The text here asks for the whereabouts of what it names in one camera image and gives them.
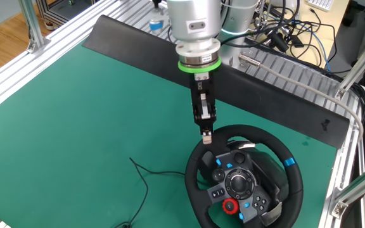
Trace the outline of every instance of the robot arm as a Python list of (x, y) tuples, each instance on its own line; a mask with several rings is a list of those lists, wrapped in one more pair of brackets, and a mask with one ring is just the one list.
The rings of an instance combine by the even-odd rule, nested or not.
[(215, 39), (221, 31), (220, 0), (168, 0), (178, 67), (190, 77), (194, 120), (200, 126), (203, 143), (212, 142), (216, 121), (214, 80), (212, 71), (221, 65)]

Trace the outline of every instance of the racing wheel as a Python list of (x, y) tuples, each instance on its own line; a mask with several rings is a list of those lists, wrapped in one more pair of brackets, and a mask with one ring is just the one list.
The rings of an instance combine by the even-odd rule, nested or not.
[[(236, 136), (248, 141), (228, 142)], [(267, 153), (249, 153), (249, 149), (255, 151), (257, 143), (271, 149), (285, 171)], [(211, 153), (215, 158), (215, 167), (210, 174), (215, 185), (204, 190), (198, 187), (197, 173), (198, 169), (201, 171), (205, 153)], [(259, 154), (270, 160), (266, 161), (266, 156), (260, 159)], [(199, 142), (188, 160), (185, 185), (202, 228), (218, 228), (208, 209), (221, 201), (223, 210), (241, 219), (244, 228), (292, 227), (304, 195), (301, 173), (290, 150), (272, 134), (248, 125), (222, 127), (214, 132), (212, 144)]]

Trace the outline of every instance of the green mat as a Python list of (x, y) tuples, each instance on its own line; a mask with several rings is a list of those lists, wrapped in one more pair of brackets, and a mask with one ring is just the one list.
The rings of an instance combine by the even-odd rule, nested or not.
[[(336, 149), (216, 105), (215, 128), (254, 125), (292, 151), (305, 187), (294, 227), (317, 227)], [(0, 219), (13, 228), (113, 227), (145, 192), (128, 157), (183, 172), (199, 140), (189, 89), (78, 45), (0, 105)], [(199, 227), (183, 177), (144, 176), (150, 191), (135, 228)], [(220, 205), (211, 211), (221, 227), (239, 227)]]

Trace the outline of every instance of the cable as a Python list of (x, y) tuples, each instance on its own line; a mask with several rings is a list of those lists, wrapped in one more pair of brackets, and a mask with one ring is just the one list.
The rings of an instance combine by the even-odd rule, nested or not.
[(171, 25), (170, 25), (170, 27), (169, 27), (169, 29), (167, 31), (167, 37), (169, 38), (170, 42), (172, 42), (171, 36), (170, 36), (170, 31), (171, 31)]
[(222, 22), (222, 28), (223, 28), (223, 26), (225, 26), (225, 23), (226, 23), (226, 20), (227, 20), (227, 16), (229, 14), (229, 10), (230, 10), (230, 8), (227, 8), (226, 9), (225, 19), (223, 19), (223, 22)]
[(240, 44), (230, 44), (227, 43), (226, 45), (231, 46), (231, 47), (235, 47), (235, 48), (253, 48), (259, 45), (263, 45), (263, 43), (265, 41), (268, 41), (270, 38), (265, 38), (264, 40), (260, 41), (260, 42), (255, 42), (255, 44), (249, 44), (249, 45), (240, 45)]
[(332, 102), (333, 102), (333, 103), (335, 103), (336, 105), (338, 105), (338, 106), (340, 106), (340, 107), (344, 108), (347, 112), (349, 112), (349, 113), (353, 116), (354, 120), (357, 122), (357, 124), (358, 124), (358, 126), (359, 126), (359, 137), (358, 137), (357, 142), (360, 142), (360, 140), (362, 139), (362, 135), (363, 135), (363, 132), (364, 132), (364, 128), (363, 128), (362, 122), (361, 122), (361, 120), (359, 119), (359, 117), (357, 116), (357, 114), (355, 114), (355, 113), (354, 113), (354, 111), (353, 111), (353, 110), (351, 110), (348, 106), (346, 106), (346, 105), (345, 105), (345, 104), (343, 104), (342, 102), (338, 101), (337, 99), (332, 98), (331, 96), (328, 96), (328, 95), (324, 94), (324, 93), (323, 93), (323, 92), (321, 92), (321, 91), (318, 91), (317, 89), (314, 89), (314, 88), (312, 88), (312, 87), (309, 87), (309, 86), (307, 86), (307, 85), (304, 85), (303, 83), (297, 82), (296, 80), (292, 80), (292, 79), (290, 79), (290, 78), (284, 77), (284, 76), (282, 76), (280, 73), (277, 73), (277, 72), (275, 72), (274, 70), (271, 70), (270, 68), (266, 67), (266, 66), (265, 66), (265, 65), (263, 65), (263, 64), (259, 64), (259, 67), (260, 67), (260, 68), (263, 68), (264, 70), (268, 71), (269, 73), (271, 73), (271, 74), (275, 75), (276, 77), (279, 77), (279, 78), (281, 78), (281, 79), (283, 79), (283, 80), (286, 80), (287, 82), (291, 82), (291, 83), (295, 84), (296, 86), (300, 86), (300, 87), (303, 87), (304, 89), (307, 89), (307, 90), (309, 90), (309, 91), (311, 91), (311, 92), (314, 92), (314, 93), (316, 93), (317, 95), (320, 95), (320, 96), (322, 96), (322, 97), (324, 97), (324, 98), (326, 98), (326, 99), (328, 99), (328, 100), (332, 101)]
[(126, 221), (126, 222), (122, 222), (119, 225), (115, 226), (114, 228), (118, 228), (118, 227), (122, 227), (122, 228), (132, 228), (132, 222), (133, 220), (136, 218), (136, 216), (139, 214), (140, 210), (142, 209), (144, 202), (146, 201), (147, 195), (149, 193), (149, 185), (147, 185), (147, 182), (145, 181), (145, 179), (143, 178), (142, 174), (140, 173), (139, 169), (138, 169), (138, 164), (136, 164), (134, 162), (134, 160), (132, 158), (129, 158), (131, 160), (131, 162), (133, 163), (134, 167), (136, 168), (136, 171), (138, 171), (138, 174), (140, 176), (140, 178), (142, 179), (143, 183), (146, 186), (146, 193), (144, 194), (144, 198), (142, 203), (140, 204), (139, 209), (137, 210), (137, 212), (133, 215), (131, 221)]
[(257, 2), (256, 4), (254, 4), (253, 6), (247, 6), (247, 7), (244, 7), (244, 6), (231, 6), (230, 4), (225, 4), (221, 1), (221, 5), (223, 6), (226, 6), (228, 8), (232, 8), (232, 9), (239, 9), (239, 10), (248, 10), (248, 9), (251, 9), (251, 8), (254, 8), (256, 7), (257, 5), (259, 4), (259, 2)]
[(255, 31), (255, 32), (248, 32), (248, 33), (245, 33), (245, 34), (240, 34), (240, 35), (235, 35), (235, 36), (232, 36), (224, 41), (221, 42), (221, 45), (224, 45), (226, 44), (227, 42), (229, 41), (232, 41), (234, 39), (237, 39), (237, 38), (240, 38), (240, 37), (246, 37), (248, 35), (257, 35), (257, 34), (263, 34), (263, 33), (266, 33), (266, 32), (270, 32), (270, 31), (273, 31), (273, 30), (276, 30), (276, 29), (279, 29), (280, 27), (284, 26), (284, 25), (288, 25), (294, 18), (295, 18), (295, 15), (298, 14), (299, 12), (299, 8), (300, 8), (300, 0), (297, 0), (297, 8), (295, 10), (295, 14), (289, 19), (289, 20), (285, 20), (285, 23), (283, 23), (282, 25), (278, 25), (277, 27), (274, 27), (274, 28), (267, 28), (267, 29), (264, 29), (264, 30), (258, 30), (258, 31)]
[[(317, 64), (316, 66), (317, 67), (319, 67), (321, 64), (322, 64), (322, 56), (321, 56), (321, 52), (319, 51), (319, 48), (317, 48), (315, 45), (313, 45), (313, 44), (304, 44), (304, 46), (308, 46), (308, 47), (313, 47), (313, 48), (315, 48), (316, 49), (316, 51), (317, 51), (317, 53), (318, 53), (318, 55), (319, 55), (319, 64)], [(292, 48), (293, 47), (293, 44), (291, 44), (291, 47), (290, 47), (290, 52), (291, 52), (291, 54), (292, 55), (294, 55), (293, 53), (292, 53)]]
[(343, 70), (343, 71), (341, 71), (341, 72), (332, 72), (332, 73), (346, 73), (346, 72), (349, 72), (349, 71), (351, 71), (352, 69), (348, 69), (348, 70)]
[(318, 27), (317, 27), (317, 29), (316, 29), (316, 31), (315, 31), (315, 32), (317, 32), (317, 31), (321, 28), (322, 21), (321, 21), (321, 19), (319, 18), (319, 16), (317, 15), (317, 13), (314, 11), (314, 9), (310, 8), (310, 9), (309, 9), (309, 11), (313, 12), (313, 13), (315, 14), (315, 16), (316, 16), (317, 20), (319, 21), (319, 25), (318, 25)]
[(326, 66), (328, 67), (328, 71), (331, 72), (330, 70), (330, 66), (329, 66), (329, 61), (328, 61), (328, 58), (326, 57), (326, 51), (324, 49), (324, 46), (321, 42), (321, 40), (319, 39), (319, 37), (314, 33), (312, 32), (311, 30), (309, 30), (311, 32), (311, 34), (317, 39), (317, 41), (320, 43), (320, 45), (322, 46), (322, 50), (323, 50), (323, 57), (324, 57), (324, 60), (326, 62)]
[(326, 66), (328, 67), (328, 71), (330, 72), (331, 70), (330, 70), (328, 58), (326, 57), (326, 51), (325, 51), (324, 46), (323, 46), (321, 40), (319, 39), (319, 37), (312, 30), (308, 29), (304, 24), (302, 24), (300, 21), (295, 21), (295, 23), (303, 26), (306, 30), (308, 30), (317, 39), (317, 41), (320, 43), (320, 45), (322, 47), (322, 50), (323, 50), (323, 57), (324, 57), (324, 60), (326, 62)]
[[(119, 227), (121, 227), (121, 228), (132, 228), (132, 222), (133, 222), (133, 220), (139, 214), (139, 212), (141, 211), (141, 209), (142, 209), (142, 207), (144, 205), (144, 202), (146, 201), (147, 195), (149, 193), (149, 185), (147, 185), (147, 182), (143, 178), (143, 176), (142, 176), (139, 168), (143, 169), (144, 171), (148, 172), (149, 174), (178, 174), (178, 175), (185, 176), (185, 173), (183, 173), (183, 172), (177, 172), (177, 171), (154, 172), (154, 171), (148, 170), (147, 168), (144, 168), (143, 166), (137, 164), (132, 158), (129, 158), (129, 159), (133, 163), (134, 167), (136, 168), (136, 171), (138, 171), (138, 174), (140, 176), (140, 179), (142, 179), (144, 185), (146, 186), (146, 193), (144, 194), (144, 198), (143, 198), (142, 203), (140, 204), (139, 209), (134, 214), (134, 216), (132, 217), (132, 219), (130, 221), (121, 222), (118, 225), (116, 225), (114, 228), (119, 228)], [(198, 180), (198, 183), (203, 184), (203, 185), (206, 185), (206, 186), (208, 185), (208, 183), (204, 183), (204, 182), (201, 182), (199, 180)]]

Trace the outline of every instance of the steering wheel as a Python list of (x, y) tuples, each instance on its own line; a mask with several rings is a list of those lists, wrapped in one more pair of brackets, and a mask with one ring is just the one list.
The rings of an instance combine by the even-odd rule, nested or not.
[[(263, 180), (256, 180), (250, 155), (240, 150), (230, 151), (227, 147), (228, 140), (236, 136), (252, 143), (265, 144), (283, 163), (289, 193), (287, 199), (275, 208), (271, 209), (274, 202), (259, 184)], [(218, 169), (212, 172), (212, 178), (218, 184), (201, 190), (197, 184), (198, 166), (208, 151), (217, 158)], [(210, 218), (208, 209), (220, 201), (224, 201), (226, 213), (239, 213), (244, 228), (292, 227), (300, 213), (304, 196), (301, 173), (290, 150), (272, 134), (248, 125), (222, 127), (214, 132), (211, 144), (199, 142), (188, 160), (185, 185), (202, 228), (219, 227)]]

